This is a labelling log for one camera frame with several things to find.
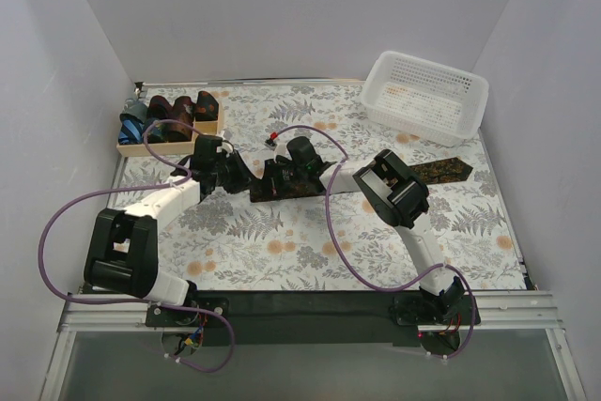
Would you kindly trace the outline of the black tie with gold keys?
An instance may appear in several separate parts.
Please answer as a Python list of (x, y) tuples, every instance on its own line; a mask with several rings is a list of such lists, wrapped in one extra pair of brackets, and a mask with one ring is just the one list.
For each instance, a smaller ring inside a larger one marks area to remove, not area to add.
[[(368, 161), (351, 161), (342, 164), (342, 169), (333, 182), (331, 193), (358, 193), (358, 184), (353, 175), (366, 166)], [(274, 202), (288, 199), (323, 196), (330, 183), (336, 166), (334, 162), (325, 162), (323, 170), (315, 175), (309, 175), (300, 165), (296, 164), (297, 178), (296, 188), (291, 195), (264, 195), (261, 191), (261, 178), (256, 179), (250, 188), (250, 201), (252, 203)], [(412, 165), (410, 169), (426, 185), (443, 183), (455, 183), (466, 181), (472, 171), (467, 163), (454, 157), (439, 161), (420, 163)]]

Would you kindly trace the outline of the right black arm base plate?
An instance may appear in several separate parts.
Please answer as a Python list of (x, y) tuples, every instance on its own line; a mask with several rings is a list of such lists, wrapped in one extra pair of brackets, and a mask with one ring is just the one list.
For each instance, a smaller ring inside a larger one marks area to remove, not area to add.
[[(434, 325), (447, 326), (458, 319), (462, 326), (469, 326), (473, 319), (471, 300), (463, 296), (451, 307), (437, 307), (434, 302), (427, 301), (418, 292), (399, 293), (393, 297), (389, 314), (394, 323), (400, 326)], [(478, 310), (475, 310), (474, 324), (481, 323)]]

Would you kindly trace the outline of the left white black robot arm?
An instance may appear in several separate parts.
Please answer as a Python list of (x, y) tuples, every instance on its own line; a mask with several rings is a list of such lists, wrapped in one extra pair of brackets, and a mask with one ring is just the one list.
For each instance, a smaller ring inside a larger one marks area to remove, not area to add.
[(233, 145), (219, 136), (198, 136), (193, 154), (177, 163), (160, 188), (123, 209), (106, 208), (99, 213), (85, 261), (85, 281), (167, 304), (167, 314), (178, 325), (193, 324), (200, 304), (188, 295), (189, 282), (159, 268), (159, 234), (215, 189), (240, 193), (253, 180)]

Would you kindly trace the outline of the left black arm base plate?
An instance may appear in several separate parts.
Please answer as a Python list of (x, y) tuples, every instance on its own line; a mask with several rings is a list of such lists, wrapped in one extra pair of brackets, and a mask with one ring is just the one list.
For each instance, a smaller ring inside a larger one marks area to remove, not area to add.
[(226, 316), (229, 310), (227, 298), (199, 298), (192, 303), (193, 311), (168, 309), (152, 304), (146, 312), (145, 325), (155, 328), (185, 328), (206, 325), (221, 328), (223, 323), (214, 316), (199, 313), (197, 308), (208, 310), (214, 314)]

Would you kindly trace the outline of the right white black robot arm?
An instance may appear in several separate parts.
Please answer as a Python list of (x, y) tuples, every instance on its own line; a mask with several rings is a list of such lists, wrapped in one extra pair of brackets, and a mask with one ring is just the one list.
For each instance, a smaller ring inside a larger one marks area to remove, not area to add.
[(379, 219), (400, 236), (421, 276), (422, 299), (408, 308), (411, 318), (440, 324), (461, 318), (465, 287), (444, 265), (430, 222), (428, 188), (391, 150), (365, 163), (327, 162), (308, 138), (295, 138), (276, 147), (274, 157), (265, 161), (250, 199), (272, 202), (335, 193), (362, 193)]

